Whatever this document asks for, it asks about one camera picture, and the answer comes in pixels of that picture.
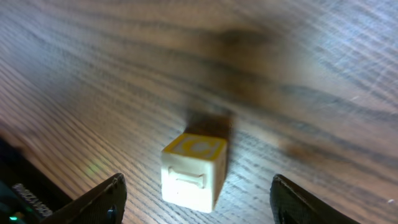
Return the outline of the plain block yellow side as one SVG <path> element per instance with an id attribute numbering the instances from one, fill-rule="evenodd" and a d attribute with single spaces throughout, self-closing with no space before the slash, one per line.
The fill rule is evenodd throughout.
<path id="1" fill-rule="evenodd" d="M 224 138 L 183 133 L 161 152 L 162 199 L 211 213 L 226 178 L 228 142 Z"/>

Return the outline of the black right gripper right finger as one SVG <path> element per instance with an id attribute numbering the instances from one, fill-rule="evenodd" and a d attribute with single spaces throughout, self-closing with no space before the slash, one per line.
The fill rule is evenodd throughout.
<path id="1" fill-rule="evenodd" d="M 273 176 L 270 205 L 275 224 L 359 224 L 281 174 Z"/>

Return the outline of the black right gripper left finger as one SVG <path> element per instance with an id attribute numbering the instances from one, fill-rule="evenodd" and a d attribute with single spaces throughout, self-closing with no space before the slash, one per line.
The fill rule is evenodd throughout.
<path id="1" fill-rule="evenodd" d="M 126 181 L 117 173 L 40 224 L 121 224 L 126 200 Z"/>

